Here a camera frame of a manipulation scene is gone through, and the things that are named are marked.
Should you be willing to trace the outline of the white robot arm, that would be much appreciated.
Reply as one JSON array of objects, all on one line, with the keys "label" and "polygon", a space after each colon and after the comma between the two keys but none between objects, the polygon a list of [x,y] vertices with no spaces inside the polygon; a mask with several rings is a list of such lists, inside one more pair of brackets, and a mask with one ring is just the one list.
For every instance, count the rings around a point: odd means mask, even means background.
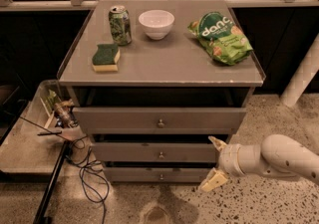
[{"label": "white robot arm", "polygon": [[306,178],[319,184],[319,156],[298,141],[282,134],[272,134],[260,144],[227,144],[210,136],[219,151],[218,165],[211,169],[199,189],[209,192],[230,177],[256,174],[265,178],[298,180]]}]

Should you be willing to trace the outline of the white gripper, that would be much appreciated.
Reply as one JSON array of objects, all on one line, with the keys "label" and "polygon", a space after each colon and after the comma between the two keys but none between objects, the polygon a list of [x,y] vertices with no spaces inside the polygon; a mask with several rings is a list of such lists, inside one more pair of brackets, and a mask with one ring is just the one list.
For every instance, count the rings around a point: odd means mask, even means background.
[{"label": "white gripper", "polygon": [[223,140],[212,135],[208,139],[220,152],[218,167],[221,170],[214,167],[208,172],[206,178],[199,185],[199,189],[204,192],[209,192],[226,183],[228,181],[228,175],[234,177],[241,177],[244,175],[238,160],[238,152],[241,145],[226,144]]}]

